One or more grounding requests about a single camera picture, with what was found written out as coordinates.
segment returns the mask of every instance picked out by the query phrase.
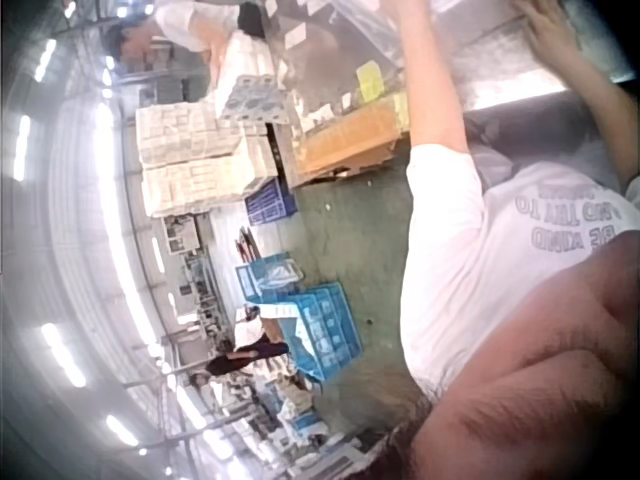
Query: workbench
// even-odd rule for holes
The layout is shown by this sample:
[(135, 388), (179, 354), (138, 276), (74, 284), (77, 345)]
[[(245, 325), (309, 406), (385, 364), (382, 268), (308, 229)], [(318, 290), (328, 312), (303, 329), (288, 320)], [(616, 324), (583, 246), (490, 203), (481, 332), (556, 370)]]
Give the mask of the workbench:
[[(409, 129), (397, 32), (380, 12), (346, 0), (267, 0), (267, 41), (290, 125), (276, 126), (290, 187), (356, 174), (393, 156)], [(508, 0), (432, 0), (465, 112), (565, 90), (533, 57)], [(583, 0), (566, 10), (581, 48), (613, 81), (632, 69)]]

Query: concrete floor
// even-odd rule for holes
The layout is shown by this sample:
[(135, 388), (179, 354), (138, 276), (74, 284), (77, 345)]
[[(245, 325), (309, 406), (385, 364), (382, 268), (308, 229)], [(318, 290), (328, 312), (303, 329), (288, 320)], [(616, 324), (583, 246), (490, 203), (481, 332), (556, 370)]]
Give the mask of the concrete floor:
[[(570, 94), (535, 99), (472, 115), (492, 146), (527, 165), (555, 160), (603, 185), (617, 187), (589, 114)], [(253, 228), (263, 256), (288, 251), (308, 286), (340, 281), (346, 291), (364, 354), (324, 385), (316, 406), (336, 429), (393, 425), (418, 398), (399, 338), (402, 276), (412, 200), (406, 155), (352, 179), (295, 192), (299, 213)], [(244, 204), (212, 211), (209, 245), (228, 312), (245, 301), (234, 267), (241, 260), (233, 240), (248, 226)]]

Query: ceiling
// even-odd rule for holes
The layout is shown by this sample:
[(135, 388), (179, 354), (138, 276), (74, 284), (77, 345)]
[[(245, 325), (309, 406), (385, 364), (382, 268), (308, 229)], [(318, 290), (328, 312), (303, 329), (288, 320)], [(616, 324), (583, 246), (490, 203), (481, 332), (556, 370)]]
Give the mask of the ceiling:
[[(122, 386), (159, 373), (139, 348), (150, 343), (145, 328), (160, 338), (181, 327), (152, 248), (162, 230), (144, 214), (125, 101), (115, 88), (113, 98), (103, 97), (99, 30), (59, 33), (95, 21), (96, 6), (113, 15), (117, 1), (80, 0), (69, 20), (62, 0), (2, 6), (2, 461), (15, 478), (161, 478), (168, 464), (193, 477), (182, 444), (144, 457), (137, 448), (122, 453), (126, 445), (105, 421), (117, 417), (140, 444), (162, 441), (160, 424), (167, 435), (182, 431), (166, 387)], [(52, 52), (38, 82), (47, 45)], [(100, 127), (98, 112), (105, 110), (112, 129)], [(74, 387), (57, 361), (46, 324), (57, 328), (84, 387)], [(190, 361), (165, 357), (174, 366)], [(201, 437), (192, 445), (199, 478), (224, 471)]]

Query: worker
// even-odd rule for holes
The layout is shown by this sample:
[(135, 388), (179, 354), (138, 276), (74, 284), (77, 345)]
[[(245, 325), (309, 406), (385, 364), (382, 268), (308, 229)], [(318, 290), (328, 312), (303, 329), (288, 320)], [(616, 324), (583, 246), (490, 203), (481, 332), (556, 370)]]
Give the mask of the worker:
[(198, 388), (206, 385), (210, 376), (220, 377), (243, 368), (258, 360), (279, 357), (289, 353), (286, 343), (272, 343), (266, 335), (257, 342), (237, 348), (234, 352), (219, 355), (211, 360), (204, 372), (196, 372), (189, 377), (192, 386)]
[(105, 33), (105, 47), (116, 61), (147, 60), (152, 57), (153, 37), (168, 40), (203, 55), (206, 63), (219, 68), (229, 37), (239, 29), (264, 38), (260, 9), (253, 3), (209, 5), (194, 1), (162, 2), (153, 15), (124, 19)]
[(352, 479), (569, 478), (633, 393), (638, 107), (581, 54), (558, 0), (517, 5), (535, 54), (590, 108), (626, 198), (550, 162), (483, 192), (430, 2), (386, 2), (411, 121), (401, 339), (432, 401)]

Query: black pants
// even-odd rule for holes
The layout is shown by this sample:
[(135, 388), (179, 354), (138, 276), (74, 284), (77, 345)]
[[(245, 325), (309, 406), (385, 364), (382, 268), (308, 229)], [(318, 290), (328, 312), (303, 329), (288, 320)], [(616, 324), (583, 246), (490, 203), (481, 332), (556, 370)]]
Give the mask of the black pants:
[(240, 5), (240, 15), (238, 16), (238, 29), (250, 37), (264, 40), (264, 28), (262, 26), (262, 13), (260, 8), (253, 3), (243, 3)]
[(256, 358), (252, 358), (251, 361), (285, 355), (289, 353), (289, 346), (286, 343), (271, 343), (269, 337), (267, 337), (267, 334), (265, 333), (257, 342), (240, 347), (236, 349), (236, 352), (251, 352), (253, 350), (258, 352), (258, 356)]

